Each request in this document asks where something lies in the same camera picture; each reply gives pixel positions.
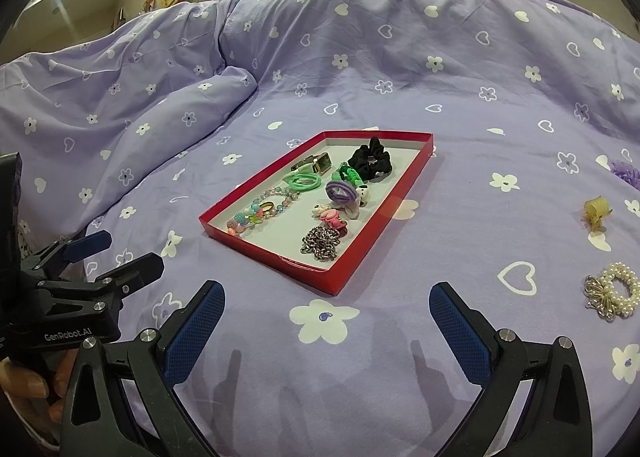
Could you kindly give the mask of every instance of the finger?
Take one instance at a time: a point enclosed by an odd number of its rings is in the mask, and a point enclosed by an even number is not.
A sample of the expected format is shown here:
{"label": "finger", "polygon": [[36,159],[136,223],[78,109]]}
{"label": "finger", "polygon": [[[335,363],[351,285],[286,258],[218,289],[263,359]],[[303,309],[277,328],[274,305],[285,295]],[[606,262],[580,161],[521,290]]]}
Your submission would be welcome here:
{"label": "finger", "polygon": [[64,406],[65,400],[59,399],[49,407],[49,417],[54,423],[59,423],[60,420],[62,420],[62,410]]}
{"label": "finger", "polygon": [[66,387],[69,384],[71,371],[74,369],[77,353],[78,349],[67,351],[65,357],[58,366],[58,371],[56,372],[56,376],[53,380],[53,388],[60,397],[65,397]]}
{"label": "finger", "polygon": [[14,365],[6,358],[0,361],[0,387],[15,397],[42,399],[49,395],[49,387],[38,374]]}

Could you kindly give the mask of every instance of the pearl scrunchie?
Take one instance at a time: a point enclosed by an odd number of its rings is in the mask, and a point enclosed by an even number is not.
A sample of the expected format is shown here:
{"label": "pearl scrunchie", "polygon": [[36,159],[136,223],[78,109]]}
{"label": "pearl scrunchie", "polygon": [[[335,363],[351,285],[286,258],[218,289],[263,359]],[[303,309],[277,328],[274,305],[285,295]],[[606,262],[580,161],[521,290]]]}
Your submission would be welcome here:
{"label": "pearl scrunchie", "polygon": [[[628,297],[616,291],[613,281],[620,280],[629,291]],[[586,306],[595,309],[601,318],[613,322],[616,315],[631,316],[640,305],[640,281],[628,265],[622,262],[609,264],[599,277],[584,280],[584,293],[589,299]]]}

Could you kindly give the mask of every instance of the colorful beads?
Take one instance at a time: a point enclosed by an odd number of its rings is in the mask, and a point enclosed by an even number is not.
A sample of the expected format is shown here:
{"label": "colorful beads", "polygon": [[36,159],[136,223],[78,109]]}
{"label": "colorful beads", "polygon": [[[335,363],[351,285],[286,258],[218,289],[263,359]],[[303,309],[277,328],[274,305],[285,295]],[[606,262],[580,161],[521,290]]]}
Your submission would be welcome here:
{"label": "colorful beads", "polygon": [[[273,202],[264,202],[272,195],[281,195],[284,197],[282,204],[274,206]],[[257,199],[252,201],[249,207],[236,213],[233,218],[227,221],[227,233],[237,235],[254,224],[260,224],[263,220],[275,217],[288,208],[293,201],[298,200],[298,197],[300,197],[300,192],[292,190],[289,187],[276,186],[275,188],[265,190]]]}

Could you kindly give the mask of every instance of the bed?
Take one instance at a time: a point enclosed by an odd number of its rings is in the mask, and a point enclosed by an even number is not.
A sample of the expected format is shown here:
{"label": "bed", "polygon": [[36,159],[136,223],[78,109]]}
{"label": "bed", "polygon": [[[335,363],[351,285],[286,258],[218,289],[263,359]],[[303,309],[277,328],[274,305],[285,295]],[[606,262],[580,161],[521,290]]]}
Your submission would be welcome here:
{"label": "bed", "polygon": [[[223,283],[225,314],[178,388],[221,455],[434,455],[479,391],[428,312],[446,280],[496,328],[574,341],[603,456],[638,409],[640,325],[585,309],[582,282],[637,260],[638,191],[610,163],[640,155],[639,54],[565,0],[183,3],[0,68],[0,148],[23,157],[33,246],[108,230],[90,280],[164,257],[125,300],[123,339]],[[338,296],[204,233],[204,210],[290,148],[374,127],[431,132],[436,149]],[[590,235],[598,195],[613,213]],[[318,308],[337,321],[311,339]]]}

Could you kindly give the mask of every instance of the watch face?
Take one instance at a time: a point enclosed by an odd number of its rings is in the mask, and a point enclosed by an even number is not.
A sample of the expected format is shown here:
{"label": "watch face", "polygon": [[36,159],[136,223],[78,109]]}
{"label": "watch face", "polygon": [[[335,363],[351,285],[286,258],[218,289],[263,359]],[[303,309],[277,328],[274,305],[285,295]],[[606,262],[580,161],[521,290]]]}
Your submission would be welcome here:
{"label": "watch face", "polygon": [[318,166],[318,172],[325,173],[331,168],[331,159],[329,158],[329,154],[322,152],[314,159],[314,165]]}

